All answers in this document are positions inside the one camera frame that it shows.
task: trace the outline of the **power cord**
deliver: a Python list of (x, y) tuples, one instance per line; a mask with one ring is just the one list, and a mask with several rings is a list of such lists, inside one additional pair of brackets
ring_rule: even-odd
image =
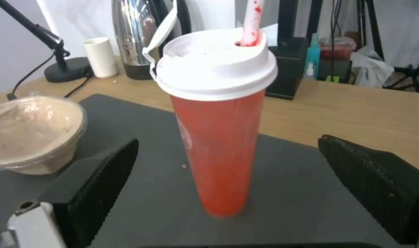
[(14, 89), (12, 90), (11, 93), (7, 94), (6, 97), (8, 98), (9, 101), (11, 100), (15, 100), (17, 99), (17, 97), (15, 96), (15, 91), (17, 90), (18, 86), (24, 82), (24, 80), (26, 80), (30, 75), (32, 75), (34, 72), (36, 72), (39, 68), (41, 68), (43, 65), (45, 65), (47, 62), (49, 62), (53, 56), (55, 56), (55, 52), (52, 53), (52, 55), (45, 60), (43, 63), (41, 63), (39, 66), (35, 67), (35, 69), (31, 70), (29, 73), (27, 73), (21, 80), (18, 81), (18, 83), (15, 85)]
[(331, 38), (331, 44), (332, 44), (332, 56), (331, 56), (331, 81), (335, 82), (335, 30), (336, 27), (339, 26), (338, 24), (338, 17), (339, 17), (339, 13), (341, 11), (341, 5), (342, 5), (342, 0), (337, 0), (337, 2), (335, 0), (332, 0), (332, 14), (330, 15), (330, 30), (331, 30), (331, 34), (330, 34), (330, 38)]
[(334, 69), (335, 69), (335, 27), (336, 27), (336, 25), (333, 25), (333, 20), (335, 17), (334, 13), (335, 13), (335, 0), (332, 0), (332, 14), (330, 15), (330, 40), (332, 43), (332, 57), (331, 57), (332, 66), (331, 66), (331, 72), (330, 72), (330, 75), (331, 75), (330, 79), (332, 82), (335, 81), (334, 80), (335, 76), (333, 75)]
[(74, 92), (76, 92), (77, 90), (81, 89), (89, 80), (90, 78), (92, 78), (94, 76), (93, 74), (93, 70), (90, 68), (86, 73), (85, 73), (85, 80), (76, 88), (72, 89), (69, 93), (67, 93), (64, 97), (68, 98), (70, 97)]
[[(15, 87), (13, 88), (12, 92), (6, 95), (6, 97), (8, 98), (8, 100), (11, 101), (11, 100), (17, 99), (17, 97), (15, 95), (15, 92), (18, 89), (18, 87), (20, 86), (20, 84), (22, 82), (24, 82), (24, 80), (26, 80), (30, 75), (32, 75), (34, 72), (36, 72), (39, 68), (41, 68), (47, 62), (49, 62), (54, 56), (55, 56), (55, 52), (53, 52), (52, 55), (47, 60), (45, 60), (44, 62), (42, 62), (39, 66), (35, 67), (35, 69), (31, 70), (21, 80), (19, 80), (18, 83), (16, 83)], [(71, 90), (69, 93), (67, 93), (64, 96), (65, 98), (70, 97), (74, 92), (76, 92), (77, 90), (81, 89), (88, 82), (88, 80), (90, 80), (90, 78), (92, 78), (94, 76), (93, 70), (91, 68), (89, 68), (88, 71), (84, 72), (83, 74), (84, 74), (84, 77), (85, 77), (84, 82), (82, 82), (79, 86), (77, 86), (76, 88), (74, 88), (73, 90)]]

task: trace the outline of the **black lamp base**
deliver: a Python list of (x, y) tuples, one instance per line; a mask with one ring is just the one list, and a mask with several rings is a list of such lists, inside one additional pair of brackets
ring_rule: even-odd
[(62, 70), (57, 63), (46, 68), (44, 76), (51, 83), (64, 83), (85, 77), (90, 70), (90, 63), (85, 57), (66, 60), (67, 69)]

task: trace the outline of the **food container lid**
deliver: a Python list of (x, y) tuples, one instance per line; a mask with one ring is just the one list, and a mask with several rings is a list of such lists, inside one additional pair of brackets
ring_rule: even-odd
[[(320, 39), (321, 50), (332, 50), (332, 41), (330, 38)], [(356, 43), (350, 37), (335, 37), (334, 38), (335, 50), (355, 50)]]
[(57, 156), (84, 133), (81, 105), (67, 99), (32, 96), (0, 105), (0, 169), (23, 168)]

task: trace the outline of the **white cloth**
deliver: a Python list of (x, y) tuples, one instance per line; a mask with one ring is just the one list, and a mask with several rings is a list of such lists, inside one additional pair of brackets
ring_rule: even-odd
[(393, 66), (387, 65), (370, 47), (365, 46), (357, 52), (352, 52), (352, 68), (358, 69), (355, 85), (371, 88), (382, 88), (395, 71)]

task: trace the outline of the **red beverage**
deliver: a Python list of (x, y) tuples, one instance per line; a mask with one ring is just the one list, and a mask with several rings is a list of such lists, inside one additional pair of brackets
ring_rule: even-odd
[(206, 211), (233, 216), (247, 200), (264, 90), (218, 102), (171, 96)]

